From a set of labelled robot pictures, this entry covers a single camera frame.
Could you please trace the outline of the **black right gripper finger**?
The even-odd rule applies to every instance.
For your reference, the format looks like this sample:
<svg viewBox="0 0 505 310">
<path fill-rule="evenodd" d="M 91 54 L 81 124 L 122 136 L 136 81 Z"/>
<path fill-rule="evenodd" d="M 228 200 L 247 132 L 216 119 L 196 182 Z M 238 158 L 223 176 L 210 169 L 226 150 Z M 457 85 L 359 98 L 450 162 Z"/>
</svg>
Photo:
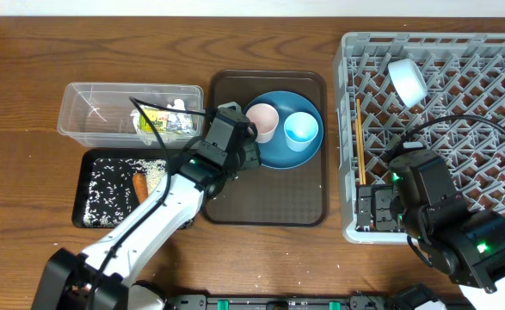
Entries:
<svg viewBox="0 0 505 310">
<path fill-rule="evenodd" d="M 370 186 L 359 186 L 356 196 L 356 226 L 359 231 L 369 231 L 372 221 L 372 189 Z"/>
<path fill-rule="evenodd" d="M 373 189 L 373 225 L 377 231 L 392 231 L 397 229 L 395 216 L 391 212 L 391 203 L 394 197 L 391 185 L 380 185 Z"/>
</svg>

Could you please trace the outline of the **wooden chopstick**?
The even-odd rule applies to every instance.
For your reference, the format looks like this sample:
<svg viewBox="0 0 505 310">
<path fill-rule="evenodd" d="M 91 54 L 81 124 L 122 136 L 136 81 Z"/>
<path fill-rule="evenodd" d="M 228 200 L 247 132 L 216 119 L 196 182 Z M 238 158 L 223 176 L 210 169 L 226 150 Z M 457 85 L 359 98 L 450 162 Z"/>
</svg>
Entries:
<svg viewBox="0 0 505 310">
<path fill-rule="evenodd" d="M 365 159 L 364 159 L 364 141 L 360 114 L 356 118 L 356 139 L 357 156 L 360 185 L 366 185 Z"/>
<path fill-rule="evenodd" d="M 356 150 L 357 150 L 357 161 L 358 161 L 358 175 L 360 185 L 365 184 L 364 177 L 364 159 L 363 159 L 363 139 L 362 139 L 362 122 L 361 122 L 361 112 L 360 112 L 360 99 L 355 99 L 355 135 L 356 135 Z"/>
</svg>

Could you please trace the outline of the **dark blue plate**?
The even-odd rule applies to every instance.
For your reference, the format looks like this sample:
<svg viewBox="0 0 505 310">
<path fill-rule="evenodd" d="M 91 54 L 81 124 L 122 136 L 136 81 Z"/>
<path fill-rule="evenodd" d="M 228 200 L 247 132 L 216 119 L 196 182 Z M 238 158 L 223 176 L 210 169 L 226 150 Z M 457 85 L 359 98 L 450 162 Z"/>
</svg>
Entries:
<svg viewBox="0 0 505 310">
<path fill-rule="evenodd" d="M 265 144 L 259 145 L 262 164 L 273 169 L 292 169 L 298 167 L 315 156 L 323 142 L 323 120 L 315 105 L 307 98 L 290 91 L 271 91 L 258 96 L 246 108 L 257 104 L 272 105 L 278 112 L 280 121 L 273 138 Z M 306 112 L 313 115 L 318 122 L 317 137 L 302 152 L 292 151 L 286 144 L 283 124 L 286 118 L 296 112 Z"/>
</svg>

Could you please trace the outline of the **pink cup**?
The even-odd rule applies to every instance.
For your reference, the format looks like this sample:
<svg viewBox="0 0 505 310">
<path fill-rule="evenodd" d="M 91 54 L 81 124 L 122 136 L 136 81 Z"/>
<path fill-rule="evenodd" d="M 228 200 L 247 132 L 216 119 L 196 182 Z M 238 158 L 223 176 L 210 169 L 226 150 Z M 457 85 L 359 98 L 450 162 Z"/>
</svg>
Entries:
<svg viewBox="0 0 505 310">
<path fill-rule="evenodd" d="M 258 132 L 256 142 L 268 143 L 279 124 L 280 117 L 277 110 L 272 105 L 257 103 L 247 110 L 246 116 L 256 125 Z"/>
</svg>

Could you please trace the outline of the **light blue cup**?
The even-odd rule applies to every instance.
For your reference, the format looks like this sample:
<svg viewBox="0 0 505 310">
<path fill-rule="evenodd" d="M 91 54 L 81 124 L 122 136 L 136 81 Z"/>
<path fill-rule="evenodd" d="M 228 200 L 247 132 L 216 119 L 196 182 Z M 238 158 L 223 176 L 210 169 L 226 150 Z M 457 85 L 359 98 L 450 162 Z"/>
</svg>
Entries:
<svg viewBox="0 0 505 310">
<path fill-rule="evenodd" d="M 302 152 L 317 137 L 319 125 L 313 115 L 296 112 L 286 118 L 283 130 L 287 146 L 292 151 Z"/>
</svg>

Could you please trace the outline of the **yellow green snack wrapper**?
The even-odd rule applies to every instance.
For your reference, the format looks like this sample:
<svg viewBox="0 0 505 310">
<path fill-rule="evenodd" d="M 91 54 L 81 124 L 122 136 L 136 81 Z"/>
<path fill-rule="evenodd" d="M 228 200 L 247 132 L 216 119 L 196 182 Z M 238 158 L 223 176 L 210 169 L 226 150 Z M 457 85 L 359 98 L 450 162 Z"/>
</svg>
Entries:
<svg viewBox="0 0 505 310">
<path fill-rule="evenodd" d="M 143 112 L 159 133 L 193 135 L 195 134 L 193 119 L 190 115 L 169 112 L 153 108 L 143 108 Z M 132 123 L 137 133 L 153 133 L 144 116 L 134 109 L 131 113 Z"/>
</svg>

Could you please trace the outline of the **grey dishwasher rack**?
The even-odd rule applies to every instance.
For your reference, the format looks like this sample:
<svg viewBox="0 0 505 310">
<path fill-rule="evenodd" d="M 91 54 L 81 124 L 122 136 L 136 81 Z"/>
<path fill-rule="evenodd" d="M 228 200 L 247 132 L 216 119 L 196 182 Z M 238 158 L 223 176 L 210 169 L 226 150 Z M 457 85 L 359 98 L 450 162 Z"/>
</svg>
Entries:
<svg viewBox="0 0 505 310">
<path fill-rule="evenodd" d="M 407 108 L 388 65 L 412 59 L 428 94 Z M 469 209 L 505 218 L 505 34 L 368 33 L 343 35 L 333 60 L 342 235 L 353 244 L 402 244 L 404 231 L 356 226 L 360 185 L 355 99 L 360 99 L 366 185 L 391 183 L 386 159 L 403 136 L 446 161 Z"/>
</svg>

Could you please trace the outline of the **light blue bowl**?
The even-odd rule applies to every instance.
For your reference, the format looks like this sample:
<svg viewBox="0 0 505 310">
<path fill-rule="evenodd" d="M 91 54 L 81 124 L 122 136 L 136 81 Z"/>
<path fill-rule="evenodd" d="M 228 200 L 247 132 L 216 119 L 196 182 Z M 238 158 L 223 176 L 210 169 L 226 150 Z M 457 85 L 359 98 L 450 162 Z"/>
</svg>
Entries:
<svg viewBox="0 0 505 310">
<path fill-rule="evenodd" d="M 407 108 L 412 108 L 428 94 L 424 77 L 412 59 L 400 59 L 388 65 L 391 82 Z"/>
</svg>

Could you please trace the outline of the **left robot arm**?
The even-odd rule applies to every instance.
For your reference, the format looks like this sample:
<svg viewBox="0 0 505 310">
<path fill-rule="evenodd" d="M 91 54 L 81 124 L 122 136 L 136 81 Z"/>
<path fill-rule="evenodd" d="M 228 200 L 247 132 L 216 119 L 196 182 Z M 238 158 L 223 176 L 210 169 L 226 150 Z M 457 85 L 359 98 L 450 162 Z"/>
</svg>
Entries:
<svg viewBox="0 0 505 310">
<path fill-rule="evenodd" d="M 114 230 L 77 255 L 61 248 L 49 258 L 34 309 L 128 308 L 142 295 L 137 276 L 166 240 L 239 171 L 260 165 L 256 125 L 235 103 L 205 115 L 206 137 L 164 157 L 158 186 Z"/>
</svg>

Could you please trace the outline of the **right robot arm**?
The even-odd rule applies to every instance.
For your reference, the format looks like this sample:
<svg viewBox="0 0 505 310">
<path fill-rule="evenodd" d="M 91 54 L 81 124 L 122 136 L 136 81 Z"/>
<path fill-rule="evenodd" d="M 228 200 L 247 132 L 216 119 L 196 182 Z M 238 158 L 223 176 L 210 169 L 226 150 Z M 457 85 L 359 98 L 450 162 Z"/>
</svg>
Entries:
<svg viewBox="0 0 505 310">
<path fill-rule="evenodd" d="M 476 309 L 505 309 L 505 218 L 471 211 L 444 158 L 418 143 L 395 146 L 387 162 L 391 215 L 411 250 Z"/>
</svg>

